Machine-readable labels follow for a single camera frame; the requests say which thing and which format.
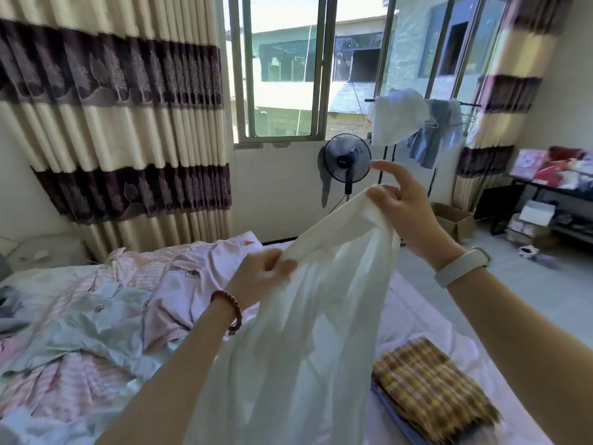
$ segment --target yellow plaid fabric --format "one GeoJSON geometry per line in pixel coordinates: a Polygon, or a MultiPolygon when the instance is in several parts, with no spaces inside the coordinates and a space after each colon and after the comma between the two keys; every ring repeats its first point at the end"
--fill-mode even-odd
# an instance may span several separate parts
{"type": "Polygon", "coordinates": [[[425,337],[384,354],[373,376],[399,414],[429,441],[452,441],[472,426],[500,419],[478,384],[425,337]]]}

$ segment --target curtain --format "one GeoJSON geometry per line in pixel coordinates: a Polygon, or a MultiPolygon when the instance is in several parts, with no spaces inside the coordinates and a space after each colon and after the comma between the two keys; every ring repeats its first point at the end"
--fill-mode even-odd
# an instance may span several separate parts
{"type": "Polygon", "coordinates": [[[98,259],[230,235],[215,19],[215,0],[0,0],[0,121],[98,259]]]}
{"type": "Polygon", "coordinates": [[[473,211],[500,184],[572,0],[509,0],[456,169],[453,205],[473,211]]]}

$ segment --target smartwatch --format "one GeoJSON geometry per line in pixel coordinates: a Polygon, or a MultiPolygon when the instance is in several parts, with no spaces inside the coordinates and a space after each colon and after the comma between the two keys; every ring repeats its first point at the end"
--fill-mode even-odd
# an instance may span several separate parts
{"type": "Polygon", "coordinates": [[[484,248],[473,247],[469,252],[439,270],[435,275],[436,282],[446,289],[456,279],[478,267],[488,267],[490,262],[492,262],[492,256],[484,248]]]}

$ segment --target black fan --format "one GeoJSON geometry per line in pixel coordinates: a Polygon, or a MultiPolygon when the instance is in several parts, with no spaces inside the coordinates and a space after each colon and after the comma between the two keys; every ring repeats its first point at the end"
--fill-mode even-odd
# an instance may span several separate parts
{"type": "Polygon", "coordinates": [[[332,178],[345,183],[346,201],[352,194],[352,183],[357,183],[369,172],[371,150],[365,141],[354,134],[332,137],[323,150],[323,163],[332,178]]]}

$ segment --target red beaded bracelet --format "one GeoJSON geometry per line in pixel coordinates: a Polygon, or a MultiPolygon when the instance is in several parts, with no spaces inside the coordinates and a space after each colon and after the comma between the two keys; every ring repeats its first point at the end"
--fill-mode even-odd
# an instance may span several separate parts
{"type": "Polygon", "coordinates": [[[230,293],[225,292],[223,290],[215,290],[214,292],[212,292],[212,296],[210,297],[210,303],[212,302],[213,299],[215,299],[218,296],[223,297],[229,303],[231,303],[235,310],[235,317],[237,319],[228,328],[228,332],[232,336],[236,331],[239,330],[239,328],[241,328],[241,321],[242,321],[241,307],[239,306],[239,303],[235,297],[233,297],[230,293]]]}

